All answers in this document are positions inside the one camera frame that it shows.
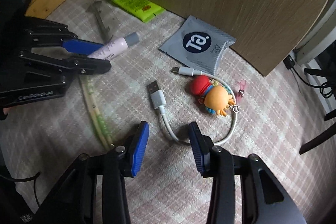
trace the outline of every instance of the round dark blue logo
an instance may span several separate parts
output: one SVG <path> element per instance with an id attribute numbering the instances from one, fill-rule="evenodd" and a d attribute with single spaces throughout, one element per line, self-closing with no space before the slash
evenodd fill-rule
<path id="1" fill-rule="evenodd" d="M 206 51 L 211 45 L 211 37 L 204 32 L 191 32 L 184 36 L 183 47 L 192 53 Z"/>

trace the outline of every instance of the usb cable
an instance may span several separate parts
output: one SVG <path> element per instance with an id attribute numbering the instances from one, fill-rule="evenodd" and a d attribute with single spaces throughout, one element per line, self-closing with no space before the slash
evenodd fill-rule
<path id="1" fill-rule="evenodd" d="M 235 94 L 232 91 L 232 89 L 228 86 L 228 84 L 225 83 L 220 78 L 214 76 L 214 75 L 204 73 L 200 70 L 195 70 L 193 68 L 187 68 L 187 67 L 173 68 L 172 72 L 180 74 L 180 75 L 186 75 L 186 76 L 205 75 L 205 76 L 207 76 L 207 77 L 209 77 L 213 80 L 218 81 L 223 86 L 227 87 L 229 89 L 232 97 L 233 97 L 233 100 L 236 101 Z M 152 100 L 152 103 L 153 103 L 153 107 L 154 107 L 155 110 L 157 110 L 157 109 L 159 110 L 160 115 L 162 116 L 163 122 L 165 124 L 165 127 L 167 128 L 167 131 L 168 131 L 169 135 L 172 137 L 172 139 L 179 144 L 190 145 L 190 143 L 180 140 L 174 134 L 173 130 L 171 129 L 171 127 L 169 125 L 169 122 L 168 122 L 168 119 L 167 119 L 167 116 L 166 116 L 166 110 L 165 110 L 165 106 L 167 105 L 166 99 L 165 99 L 165 96 L 163 94 L 163 91 L 159 87 L 158 82 L 154 81 L 153 83 L 149 84 L 148 89 L 149 89 L 149 93 L 150 93 L 151 100 Z M 215 145 L 222 145 L 223 143 L 225 143 L 226 141 L 228 141 L 231 138 L 231 136 L 233 134 L 233 131 L 236 128 L 236 123 L 237 123 L 237 113 L 234 112 L 233 113 L 232 124 L 231 124 L 231 129 L 230 129 L 229 133 L 222 140 L 220 140 L 219 142 L 216 142 Z"/>

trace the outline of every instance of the gray tube cap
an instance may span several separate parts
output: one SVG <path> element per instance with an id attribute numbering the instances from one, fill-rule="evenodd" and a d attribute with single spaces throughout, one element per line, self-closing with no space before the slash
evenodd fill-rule
<path id="1" fill-rule="evenodd" d="M 128 47 L 131 47 L 140 41 L 136 32 L 133 32 L 125 37 L 125 41 Z"/>

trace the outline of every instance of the blue gripper pad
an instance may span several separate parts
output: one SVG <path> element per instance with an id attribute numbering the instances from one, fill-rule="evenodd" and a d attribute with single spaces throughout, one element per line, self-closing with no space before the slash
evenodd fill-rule
<path id="1" fill-rule="evenodd" d="M 136 138 L 138 139 L 138 141 L 133 152 L 133 164 L 131 168 L 131 173 L 134 177 L 140 171 L 143 156 L 145 154 L 147 146 L 148 137 L 149 125 L 146 121 L 142 121 L 136 133 Z"/>
<path id="2" fill-rule="evenodd" d="M 204 141 L 197 122 L 191 122 L 188 129 L 189 140 L 193 150 L 197 171 L 203 175 L 210 170 L 210 151 Z"/>
<path id="3" fill-rule="evenodd" d="M 86 40 L 80 39 L 70 39 L 63 42 L 62 47 L 68 52 L 73 52 L 77 54 L 90 55 L 96 50 L 100 49 L 103 44 L 94 43 Z"/>

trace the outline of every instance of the pink plastic clip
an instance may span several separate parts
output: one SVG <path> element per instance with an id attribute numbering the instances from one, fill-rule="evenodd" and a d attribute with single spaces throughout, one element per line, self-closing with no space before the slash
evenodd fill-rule
<path id="1" fill-rule="evenodd" d="M 241 99 L 245 96 L 246 87 L 247 87 L 246 81 L 241 80 L 239 83 L 239 91 L 237 92 L 236 95 L 237 104 L 239 104 L 241 102 Z"/>

